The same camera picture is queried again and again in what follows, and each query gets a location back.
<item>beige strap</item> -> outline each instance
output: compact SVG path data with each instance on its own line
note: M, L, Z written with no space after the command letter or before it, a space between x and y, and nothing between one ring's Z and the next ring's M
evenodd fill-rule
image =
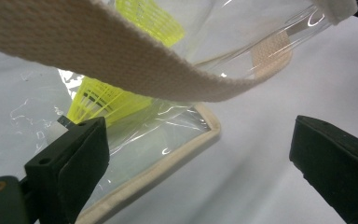
M251 49L255 77L271 77L292 59L290 39L286 31L275 33Z
M0 51L174 101L223 101L275 74L202 72L98 0L0 0Z

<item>white surface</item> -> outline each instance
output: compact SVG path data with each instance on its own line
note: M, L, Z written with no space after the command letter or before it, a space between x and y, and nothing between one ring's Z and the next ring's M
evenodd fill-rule
M358 19L295 49L267 83L209 107L221 139L106 223L344 223L288 155L297 115L358 137Z
M23 164L71 102L57 68L0 53L0 175L25 176Z

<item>white table surface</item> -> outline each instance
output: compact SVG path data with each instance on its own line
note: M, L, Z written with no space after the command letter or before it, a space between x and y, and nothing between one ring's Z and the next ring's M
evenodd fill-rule
M279 75L208 104L221 138L106 223L344 223L289 161L297 115L358 137L358 19L295 49Z

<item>plastic shuttlecock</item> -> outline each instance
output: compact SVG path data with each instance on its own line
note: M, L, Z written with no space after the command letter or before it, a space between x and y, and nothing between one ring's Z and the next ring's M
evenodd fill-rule
M182 25L153 0L116 0L116 10L151 36L170 47L185 35Z
M74 123L105 117L106 127L151 105L152 98L103 83L97 79L84 77L71 104L68 119Z
M182 26L152 0L117 0L115 4L125 18L167 47L185 35ZM84 77L67 117L74 123L105 117L109 127L115 121L146 108L151 102L149 97Z

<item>transparent plastic sheet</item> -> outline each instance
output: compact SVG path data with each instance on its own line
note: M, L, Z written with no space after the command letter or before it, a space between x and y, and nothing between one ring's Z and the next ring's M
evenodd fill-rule
M84 76L62 70L60 74L73 98L83 94L78 91L78 85ZM125 109L127 104L137 104L136 98L123 103L121 109ZM151 99L146 108L113 122L107 128L111 155L109 167L84 209L189 140L207 133L210 130L208 124L192 105Z
M0 175L25 176L22 166L47 146L49 126L69 104L56 68L0 53Z
M0 175L25 177L23 165L47 144L84 76L0 53ZM111 159L85 209L210 128L192 104L153 99L108 129Z
M165 36L179 35L172 46L162 42L199 69L221 77L276 73L290 62L293 47L330 25L309 0L105 2L141 29L152 30L152 36L160 35L158 29ZM172 30L160 25L166 20ZM235 71L230 69L234 64Z

